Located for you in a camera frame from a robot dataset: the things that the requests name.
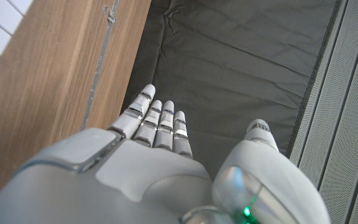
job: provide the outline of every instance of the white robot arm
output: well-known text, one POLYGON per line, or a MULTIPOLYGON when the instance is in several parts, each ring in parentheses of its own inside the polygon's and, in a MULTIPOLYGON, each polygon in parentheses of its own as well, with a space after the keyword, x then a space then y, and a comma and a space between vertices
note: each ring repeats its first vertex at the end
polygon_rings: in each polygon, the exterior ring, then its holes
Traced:
POLYGON ((212 183, 192 159, 185 114, 154 94, 147 85, 107 131, 27 161, 0 191, 0 223, 329 223, 265 121, 250 123, 212 183))

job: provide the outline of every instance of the wooden surface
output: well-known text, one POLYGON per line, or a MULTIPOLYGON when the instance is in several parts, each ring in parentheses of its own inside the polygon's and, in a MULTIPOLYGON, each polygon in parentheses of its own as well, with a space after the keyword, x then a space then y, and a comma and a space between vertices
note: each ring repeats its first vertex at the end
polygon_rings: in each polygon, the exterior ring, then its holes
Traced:
MULTIPOLYGON (((87 127, 119 115, 151 0, 120 0, 87 127)), ((114 0, 35 0, 0 59, 0 190, 41 148, 81 129, 114 0)))

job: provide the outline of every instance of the green led light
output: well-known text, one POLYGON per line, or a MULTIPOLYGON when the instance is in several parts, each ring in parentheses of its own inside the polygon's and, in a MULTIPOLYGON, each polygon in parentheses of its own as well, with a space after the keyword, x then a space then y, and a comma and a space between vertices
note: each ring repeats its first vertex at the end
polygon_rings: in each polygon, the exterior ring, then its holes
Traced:
POLYGON ((251 211, 249 210, 249 207, 246 207, 245 209, 244 209, 244 215, 245 216, 249 216, 251 214, 251 211))

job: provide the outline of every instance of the dark gray cloth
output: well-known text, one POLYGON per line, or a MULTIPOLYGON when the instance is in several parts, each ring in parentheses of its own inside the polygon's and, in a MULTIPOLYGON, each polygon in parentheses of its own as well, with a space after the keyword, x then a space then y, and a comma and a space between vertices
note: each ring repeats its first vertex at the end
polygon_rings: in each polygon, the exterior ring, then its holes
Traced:
POLYGON ((153 83, 212 178, 253 119, 284 153, 335 2, 152 1, 123 108, 153 83))

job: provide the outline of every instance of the metal strip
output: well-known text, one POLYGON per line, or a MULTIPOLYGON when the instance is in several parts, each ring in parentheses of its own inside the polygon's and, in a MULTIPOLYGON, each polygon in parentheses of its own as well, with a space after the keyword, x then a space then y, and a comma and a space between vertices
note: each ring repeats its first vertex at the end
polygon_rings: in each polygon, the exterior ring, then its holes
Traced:
POLYGON ((96 72, 95 72, 94 77, 93 77, 91 92, 89 93, 88 102, 86 104, 84 119, 83 119, 82 125, 81 125, 81 130, 84 130, 85 127, 86 127, 86 122, 88 121, 88 116, 90 115, 90 110, 91 110, 91 106, 92 106, 94 92, 96 90, 96 84, 98 84, 100 71, 102 69, 102 63, 103 63, 104 54, 106 53, 107 44, 109 42, 109 37, 110 37, 112 25, 115 22, 117 22, 116 12, 117 12, 118 1, 119 0, 114 0, 114 3, 112 4, 112 9, 111 9, 109 17, 108 17, 107 31, 106 31, 106 34, 104 35, 103 45, 102 45, 102 49, 101 49, 101 52, 100 52, 98 65, 96 66, 96 72))

